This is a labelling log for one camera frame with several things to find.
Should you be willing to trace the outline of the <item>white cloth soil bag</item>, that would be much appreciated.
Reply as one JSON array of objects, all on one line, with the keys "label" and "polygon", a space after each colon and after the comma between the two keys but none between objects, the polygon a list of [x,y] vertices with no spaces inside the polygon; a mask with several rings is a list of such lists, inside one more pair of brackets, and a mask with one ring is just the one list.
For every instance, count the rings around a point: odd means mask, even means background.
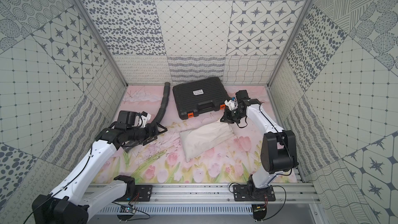
[{"label": "white cloth soil bag", "polygon": [[189,162],[217,145],[235,138],[235,133],[228,123],[218,120],[197,129],[181,132],[179,136],[186,162]]}]

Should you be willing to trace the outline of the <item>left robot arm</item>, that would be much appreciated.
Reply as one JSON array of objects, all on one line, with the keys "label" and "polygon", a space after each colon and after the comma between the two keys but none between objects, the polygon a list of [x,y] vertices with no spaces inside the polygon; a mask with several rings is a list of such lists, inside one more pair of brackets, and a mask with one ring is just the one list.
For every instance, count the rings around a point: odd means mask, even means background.
[{"label": "left robot arm", "polygon": [[72,172],[48,195],[38,195],[32,203],[32,215],[37,224],[86,224],[94,215],[117,200],[134,200],[138,191],[135,179],[118,175],[114,180],[96,191],[93,196],[84,194],[105,162],[118,150],[134,145],[146,145],[161,133],[161,120],[165,108],[159,109],[154,120],[146,124],[142,114],[140,123],[134,124],[135,112],[121,111],[118,120],[103,129],[90,150]]}]

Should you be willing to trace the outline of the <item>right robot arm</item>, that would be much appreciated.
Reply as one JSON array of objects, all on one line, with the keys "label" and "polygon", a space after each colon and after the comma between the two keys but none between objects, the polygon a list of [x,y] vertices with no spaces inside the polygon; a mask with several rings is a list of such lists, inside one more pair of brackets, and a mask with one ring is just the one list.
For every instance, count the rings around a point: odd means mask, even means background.
[{"label": "right robot arm", "polygon": [[257,196],[270,190],[277,177],[290,176],[297,167],[296,137],[293,131],[279,126],[265,112],[262,102],[251,99],[246,90],[240,90],[224,101],[221,121],[238,125],[242,119],[250,119],[263,135],[261,166],[247,182],[248,193]]}]

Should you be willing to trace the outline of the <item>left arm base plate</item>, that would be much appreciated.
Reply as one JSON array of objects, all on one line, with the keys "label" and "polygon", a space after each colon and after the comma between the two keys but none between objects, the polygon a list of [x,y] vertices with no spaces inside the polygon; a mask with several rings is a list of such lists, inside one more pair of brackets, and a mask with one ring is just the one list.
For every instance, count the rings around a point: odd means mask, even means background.
[{"label": "left arm base plate", "polygon": [[123,201],[149,202],[152,195],[153,185],[128,186]]}]

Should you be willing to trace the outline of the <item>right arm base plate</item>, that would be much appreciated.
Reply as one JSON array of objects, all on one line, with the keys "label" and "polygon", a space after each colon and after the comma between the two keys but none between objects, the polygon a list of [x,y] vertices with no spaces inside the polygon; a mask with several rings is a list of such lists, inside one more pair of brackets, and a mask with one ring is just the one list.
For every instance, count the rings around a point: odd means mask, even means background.
[{"label": "right arm base plate", "polygon": [[256,188],[252,185],[233,184],[230,186],[235,202],[274,202],[275,193],[272,186],[267,188]]}]

